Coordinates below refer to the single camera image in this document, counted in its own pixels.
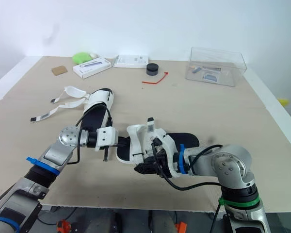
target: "beige table surface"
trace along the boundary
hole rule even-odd
[[[57,140],[60,130],[74,125],[82,108],[60,110],[54,116],[30,123],[30,118],[48,112],[50,103],[64,86],[87,92],[100,88],[114,91],[111,108],[113,126],[121,136],[126,127],[144,124],[154,117],[156,126],[168,132],[195,134],[201,145],[239,144],[249,150],[260,196],[267,212],[291,211],[291,145],[263,103],[244,78],[236,87],[184,79],[186,63],[157,61],[160,73],[147,76],[143,69],[111,68],[85,80],[72,71],[71,58],[43,57],[0,101],[0,194],[24,176],[30,156],[40,154]],[[53,67],[64,65],[68,72],[54,76]],[[142,80],[158,80],[158,85]],[[132,165],[119,162],[115,149],[109,161],[103,153],[81,149],[81,161],[68,165],[51,186],[44,204],[112,208],[213,211],[221,195],[217,186],[177,191],[156,175],[141,175]],[[213,177],[182,176],[173,181],[187,186]]]

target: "red cable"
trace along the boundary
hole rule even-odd
[[[146,82],[146,81],[142,81],[142,83],[147,83],[147,84],[158,84],[160,81],[162,81],[165,77],[166,77],[166,75],[168,74],[168,72],[166,71],[166,72],[164,72],[165,74],[164,74],[164,76],[160,79],[160,80],[158,80],[156,83],[152,83],[152,82]]]

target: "white box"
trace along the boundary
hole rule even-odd
[[[112,67],[111,62],[99,57],[89,62],[85,62],[73,67],[73,71],[81,78],[86,79],[89,76],[102,72]]]
[[[118,55],[113,62],[114,67],[146,68],[149,57],[144,55]]]

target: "white strap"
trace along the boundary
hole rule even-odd
[[[37,122],[37,121],[44,120],[44,119],[48,118],[49,116],[53,115],[54,113],[56,113],[59,108],[76,108],[76,107],[80,106],[81,104],[83,104],[85,102],[85,100],[86,100],[86,98],[82,98],[82,99],[77,100],[77,101],[67,102],[65,104],[61,104],[58,107],[54,108],[53,110],[50,110],[46,114],[43,114],[41,116],[32,117],[30,121]]]
[[[89,94],[87,94],[86,91],[77,89],[74,86],[65,86],[64,91],[60,94],[60,96],[55,99],[52,99],[50,102],[57,103],[64,93],[74,98],[82,98],[82,97],[88,98],[89,97]]]

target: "green sponge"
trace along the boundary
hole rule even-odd
[[[72,61],[77,65],[82,64],[84,62],[88,62],[90,60],[92,60],[92,57],[87,52],[79,52],[79,53],[73,55],[73,57],[72,57]]]

